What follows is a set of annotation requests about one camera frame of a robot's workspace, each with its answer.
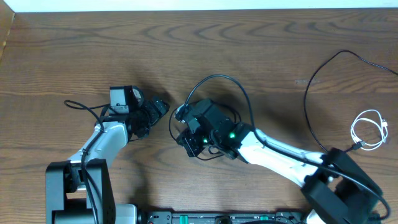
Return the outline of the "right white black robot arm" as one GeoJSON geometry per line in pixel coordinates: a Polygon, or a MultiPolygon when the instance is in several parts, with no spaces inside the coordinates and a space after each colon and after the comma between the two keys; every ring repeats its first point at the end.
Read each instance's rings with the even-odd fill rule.
{"type": "Polygon", "coordinates": [[[190,157],[215,147],[230,159],[270,169],[297,184],[312,207],[305,223],[370,223],[379,186],[339,149],[311,152],[272,139],[246,123],[195,124],[176,139],[190,157]]]}

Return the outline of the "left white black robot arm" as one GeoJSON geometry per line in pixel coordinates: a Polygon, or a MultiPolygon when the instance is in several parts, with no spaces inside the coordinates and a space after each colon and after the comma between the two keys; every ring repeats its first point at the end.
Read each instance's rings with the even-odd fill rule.
{"type": "Polygon", "coordinates": [[[129,142],[148,136],[169,105],[155,97],[104,106],[96,114],[93,134],[65,161],[51,162],[45,171],[47,223],[142,223],[133,204],[117,204],[109,167],[129,142]]]}

